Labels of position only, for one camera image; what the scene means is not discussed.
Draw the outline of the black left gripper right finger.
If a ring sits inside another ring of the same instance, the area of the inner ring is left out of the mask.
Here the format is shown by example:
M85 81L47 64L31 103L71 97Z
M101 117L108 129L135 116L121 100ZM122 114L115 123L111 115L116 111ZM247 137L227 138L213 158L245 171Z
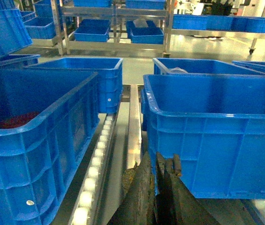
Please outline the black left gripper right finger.
M156 153L156 217L158 225L218 225L219 222L200 204L181 181L178 155L165 159Z

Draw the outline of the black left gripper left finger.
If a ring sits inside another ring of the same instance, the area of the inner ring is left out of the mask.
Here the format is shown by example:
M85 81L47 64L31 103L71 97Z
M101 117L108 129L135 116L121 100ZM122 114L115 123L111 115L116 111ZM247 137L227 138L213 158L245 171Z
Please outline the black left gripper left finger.
M140 164L126 169L122 176L124 198L108 221L109 225L152 225L155 221L155 180L150 154L146 152Z

